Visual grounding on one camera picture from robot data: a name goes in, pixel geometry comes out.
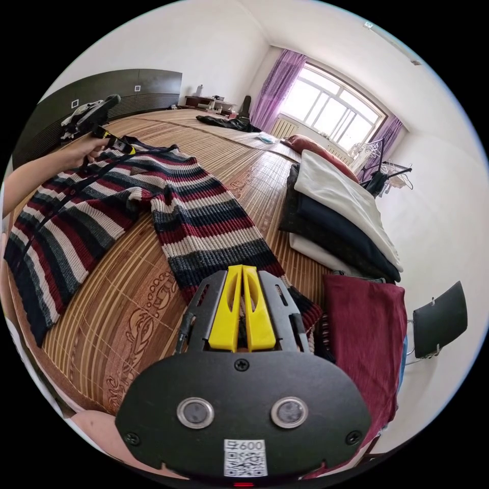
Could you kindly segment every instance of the desk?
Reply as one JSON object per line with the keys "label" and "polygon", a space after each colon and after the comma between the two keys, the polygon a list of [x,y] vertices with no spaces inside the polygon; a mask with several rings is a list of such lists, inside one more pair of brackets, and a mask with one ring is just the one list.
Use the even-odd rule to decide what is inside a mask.
{"label": "desk", "polygon": [[195,108],[199,108],[198,105],[200,103],[209,105],[212,102],[214,102],[215,109],[217,110],[221,109],[227,112],[232,112],[233,107],[236,105],[235,103],[225,102],[223,100],[215,100],[212,97],[195,97],[192,95],[185,98],[185,105],[195,107]]}

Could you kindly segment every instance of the window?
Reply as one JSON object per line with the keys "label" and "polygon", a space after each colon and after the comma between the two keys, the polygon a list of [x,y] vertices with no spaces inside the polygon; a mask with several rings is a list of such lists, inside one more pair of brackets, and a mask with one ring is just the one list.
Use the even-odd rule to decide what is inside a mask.
{"label": "window", "polygon": [[342,80],[306,63],[281,112],[346,152],[374,134],[386,115]]}

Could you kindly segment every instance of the striped cardigan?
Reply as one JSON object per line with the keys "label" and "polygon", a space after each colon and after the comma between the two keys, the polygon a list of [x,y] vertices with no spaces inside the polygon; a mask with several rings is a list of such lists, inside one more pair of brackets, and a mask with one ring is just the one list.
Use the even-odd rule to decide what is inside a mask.
{"label": "striped cardigan", "polygon": [[321,309],[300,294],[253,221],[194,157],[147,146],[103,153],[89,172],[60,173],[42,184],[18,216],[5,259],[38,346],[97,262],[138,219],[152,212],[164,254],[187,303],[201,281],[245,264],[280,277],[309,332]]}

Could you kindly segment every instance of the purple curtain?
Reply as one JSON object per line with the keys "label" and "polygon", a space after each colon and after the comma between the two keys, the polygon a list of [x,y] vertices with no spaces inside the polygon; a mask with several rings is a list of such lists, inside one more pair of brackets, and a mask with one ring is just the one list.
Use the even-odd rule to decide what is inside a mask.
{"label": "purple curtain", "polygon": [[[384,159],[402,127],[402,122],[396,116],[389,116],[380,131],[373,138],[375,141],[384,138]],[[372,178],[372,173],[377,170],[379,158],[379,156],[370,156],[365,160],[363,167],[357,171],[357,178],[360,182],[365,182]]]}
{"label": "purple curtain", "polygon": [[282,102],[287,98],[307,56],[284,49],[265,80],[250,113],[251,123],[264,132],[273,129]]}

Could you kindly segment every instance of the qr code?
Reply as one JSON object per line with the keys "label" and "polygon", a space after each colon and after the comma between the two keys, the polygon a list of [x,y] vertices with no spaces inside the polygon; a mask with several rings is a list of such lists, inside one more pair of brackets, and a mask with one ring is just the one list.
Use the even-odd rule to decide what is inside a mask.
{"label": "qr code", "polygon": [[224,440],[224,475],[263,477],[266,471],[264,440]]}

